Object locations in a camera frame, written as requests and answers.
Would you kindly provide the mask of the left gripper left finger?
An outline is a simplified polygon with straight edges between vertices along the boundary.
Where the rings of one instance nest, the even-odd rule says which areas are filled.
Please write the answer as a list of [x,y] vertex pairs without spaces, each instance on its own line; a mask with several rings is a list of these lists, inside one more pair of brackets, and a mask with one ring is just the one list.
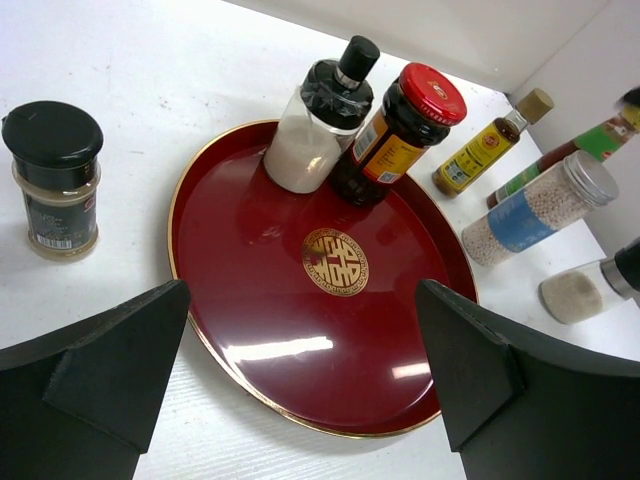
[[172,280],[1,352],[4,479],[130,479],[150,446],[190,292]]

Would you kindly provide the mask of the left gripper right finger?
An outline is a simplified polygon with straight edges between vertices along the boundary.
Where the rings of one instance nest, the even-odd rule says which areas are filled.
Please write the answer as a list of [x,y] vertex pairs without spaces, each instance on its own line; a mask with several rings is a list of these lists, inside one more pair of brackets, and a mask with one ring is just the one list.
[[469,479],[635,479],[639,365],[555,339],[434,280],[415,292],[450,448]]

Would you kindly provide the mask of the silver-lid blue-label jar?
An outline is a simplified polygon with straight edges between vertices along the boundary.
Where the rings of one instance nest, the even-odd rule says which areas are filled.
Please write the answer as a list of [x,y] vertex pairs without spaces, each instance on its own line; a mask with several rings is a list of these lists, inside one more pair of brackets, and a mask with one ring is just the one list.
[[618,198],[617,182],[578,150],[524,185],[461,232],[469,257],[492,267]]

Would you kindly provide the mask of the red-lid chili sauce jar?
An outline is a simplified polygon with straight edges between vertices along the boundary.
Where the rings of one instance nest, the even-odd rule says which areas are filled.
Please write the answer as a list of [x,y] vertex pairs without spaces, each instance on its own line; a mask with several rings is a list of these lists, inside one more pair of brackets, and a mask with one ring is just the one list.
[[441,72],[407,64],[386,90],[380,108],[342,154],[329,183],[346,201],[379,204],[393,185],[467,116],[459,90]]

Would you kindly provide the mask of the black-top white salt grinder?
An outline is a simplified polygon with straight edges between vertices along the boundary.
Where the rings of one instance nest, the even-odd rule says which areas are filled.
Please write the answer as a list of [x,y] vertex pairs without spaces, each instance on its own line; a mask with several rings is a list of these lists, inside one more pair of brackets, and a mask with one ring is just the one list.
[[320,187],[372,108],[374,93],[367,76],[379,57],[371,40],[355,35],[340,58],[311,65],[263,156],[272,181],[296,194]]

